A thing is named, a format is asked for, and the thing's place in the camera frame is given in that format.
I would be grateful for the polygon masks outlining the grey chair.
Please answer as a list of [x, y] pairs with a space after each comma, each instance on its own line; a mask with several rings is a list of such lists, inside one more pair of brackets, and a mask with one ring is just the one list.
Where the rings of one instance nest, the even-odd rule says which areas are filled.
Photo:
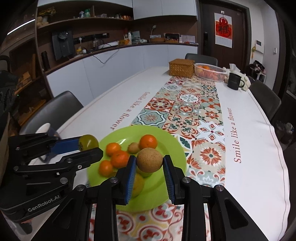
[[255, 80], [249, 90], [259, 103], [268, 120], [272, 120], [281, 105], [281, 99], [263, 82]]
[[69, 118], [83, 108], [76, 96], [65, 91], [42, 106], [21, 128], [19, 134], [27, 135], [37, 131], [43, 124], [49, 123], [58, 130]]

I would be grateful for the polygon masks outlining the dark wooden door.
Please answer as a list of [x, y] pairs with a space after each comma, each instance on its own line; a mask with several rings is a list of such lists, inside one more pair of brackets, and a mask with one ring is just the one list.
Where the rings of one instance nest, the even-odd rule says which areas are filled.
[[235, 64], [242, 72], [250, 61], [249, 8], [232, 1], [197, 1], [199, 53], [219, 67]]

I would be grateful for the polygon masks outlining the grey chair far end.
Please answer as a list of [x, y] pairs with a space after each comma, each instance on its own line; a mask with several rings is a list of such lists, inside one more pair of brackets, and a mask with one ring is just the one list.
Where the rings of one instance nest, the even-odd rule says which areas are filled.
[[185, 59], [194, 60], [195, 63], [204, 63], [204, 64], [218, 66], [217, 58], [214, 58], [211, 56], [187, 53], [185, 55]]

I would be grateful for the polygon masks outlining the green tomato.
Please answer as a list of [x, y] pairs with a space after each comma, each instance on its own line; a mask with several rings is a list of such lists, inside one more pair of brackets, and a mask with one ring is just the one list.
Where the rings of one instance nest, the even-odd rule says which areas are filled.
[[79, 147], [79, 151], [98, 148], [99, 141], [93, 135], [83, 135], [79, 137], [78, 147]]

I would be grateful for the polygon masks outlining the large orange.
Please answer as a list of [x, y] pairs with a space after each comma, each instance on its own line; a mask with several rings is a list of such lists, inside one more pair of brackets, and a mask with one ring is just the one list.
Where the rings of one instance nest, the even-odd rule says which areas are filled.
[[110, 162], [112, 166], [116, 169], [120, 169], [126, 167], [130, 155], [126, 151], [116, 151], [112, 154]]

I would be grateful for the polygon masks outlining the grey chair right far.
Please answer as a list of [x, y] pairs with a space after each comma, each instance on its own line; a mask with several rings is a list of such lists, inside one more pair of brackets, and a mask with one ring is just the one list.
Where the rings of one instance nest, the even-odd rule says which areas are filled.
[[255, 80], [249, 90], [259, 103], [268, 120], [272, 120], [281, 105], [281, 99], [263, 82]]

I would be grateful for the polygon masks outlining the black mug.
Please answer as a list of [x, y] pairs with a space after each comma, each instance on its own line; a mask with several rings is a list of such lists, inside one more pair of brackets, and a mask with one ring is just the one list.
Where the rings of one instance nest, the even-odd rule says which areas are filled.
[[238, 90], [239, 88], [243, 88], [245, 85], [244, 81], [241, 80], [241, 76], [235, 73], [229, 73], [227, 86], [232, 90]]

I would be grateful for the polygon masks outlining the black coffee machine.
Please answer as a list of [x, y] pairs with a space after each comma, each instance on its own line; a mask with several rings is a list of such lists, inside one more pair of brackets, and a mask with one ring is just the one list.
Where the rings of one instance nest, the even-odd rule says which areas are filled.
[[52, 36], [52, 46], [55, 60], [74, 56], [75, 47], [71, 31], [64, 31]]

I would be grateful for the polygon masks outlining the large green pear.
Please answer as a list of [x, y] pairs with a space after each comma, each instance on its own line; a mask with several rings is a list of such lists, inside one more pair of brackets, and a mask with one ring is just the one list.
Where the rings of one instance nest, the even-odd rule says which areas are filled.
[[145, 184], [144, 178], [136, 173], [135, 178], [134, 178], [134, 184], [133, 184], [133, 189], [132, 189], [132, 198], [137, 197], [143, 190]]

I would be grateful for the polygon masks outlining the dark blue mug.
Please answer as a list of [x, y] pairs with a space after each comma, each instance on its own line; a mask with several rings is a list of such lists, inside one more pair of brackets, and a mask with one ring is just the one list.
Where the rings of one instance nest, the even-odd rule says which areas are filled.
[[42, 140], [42, 155], [37, 157], [36, 164], [46, 164], [48, 163], [56, 154], [50, 153], [50, 148], [53, 146], [53, 138], [60, 139], [58, 132], [51, 126], [50, 123], [45, 123], [39, 127], [36, 133], [43, 133], [47, 136]]

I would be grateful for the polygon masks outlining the brown kiwi fruit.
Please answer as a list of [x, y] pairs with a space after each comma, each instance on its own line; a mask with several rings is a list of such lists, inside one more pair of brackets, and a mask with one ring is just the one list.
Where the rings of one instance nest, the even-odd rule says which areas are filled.
[[161, 168], [162, 163], [162, 154], [153, 148], [142, 149], [137, 155], [137, 166], [143, 172], [154, 173]]

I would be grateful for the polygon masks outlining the patterned table runner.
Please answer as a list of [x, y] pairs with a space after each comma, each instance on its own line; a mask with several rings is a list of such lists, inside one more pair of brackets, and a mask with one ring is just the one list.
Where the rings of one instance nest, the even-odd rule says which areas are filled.
[[[222, 111], [216, 85], [197, 77], [172, 77], [136, 115], [130, 126], [165, 130], [181, 144], [186, 156], [185, 175], [199, 184], [224, 184], [226, 147]], [[108, 177], [99, 165], [88, 169], [91, 185]], [[180, 240], [184, 206], [165, 203], [150, 210], [117, 210], [120, 240]]]

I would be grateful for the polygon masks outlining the red poster on door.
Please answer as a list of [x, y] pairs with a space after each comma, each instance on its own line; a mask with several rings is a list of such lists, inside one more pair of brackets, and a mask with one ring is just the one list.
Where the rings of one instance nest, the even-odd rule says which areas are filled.
[[232, 18], [224, 14], [214, 13], [215, 45], [232, 48], [233, 25]]

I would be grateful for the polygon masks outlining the small orange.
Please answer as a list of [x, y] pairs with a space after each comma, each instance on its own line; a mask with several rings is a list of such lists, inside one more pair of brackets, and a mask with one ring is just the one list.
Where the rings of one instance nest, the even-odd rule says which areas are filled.
[[106, 154], [107, 156], [112, 156], [115, 152], [120, 151], [121, 146], [118, 143], [109, 143], [106, 146]]
[[103, 160], [100, 162], [99, 174], [103, 177], [109, 177], [113, 173], [113, 166], [110, 161]]

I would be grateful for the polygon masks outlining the white cloth bundle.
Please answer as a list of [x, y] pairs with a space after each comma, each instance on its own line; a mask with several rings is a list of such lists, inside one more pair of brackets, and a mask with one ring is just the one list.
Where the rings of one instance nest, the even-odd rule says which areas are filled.
[[229, 88], [234, 90], [241, 88], [244, 91], [250, 88], [249, 78], [235, 64], [229, 64], [229, 68], [223, 67], [222, 69], [226, 71], [224, 82], [227, 83]]

